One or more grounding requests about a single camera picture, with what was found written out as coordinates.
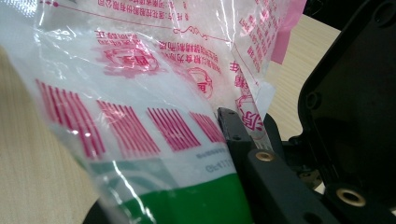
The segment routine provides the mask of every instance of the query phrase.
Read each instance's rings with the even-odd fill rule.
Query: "wooden table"
[[[303,16],[291,35],[269,113],[283,139],[301,132],[300,89],[339,31]],[[81,223],[98,195],[38,117],[0,49],[0,223]]]

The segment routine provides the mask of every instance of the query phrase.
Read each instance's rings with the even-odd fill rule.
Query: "transparent plastic bag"
[[[213,110],[269,147],[265,71],[291,14],[289,0],[0,0],[0,45],[114,223],[252,223]]]

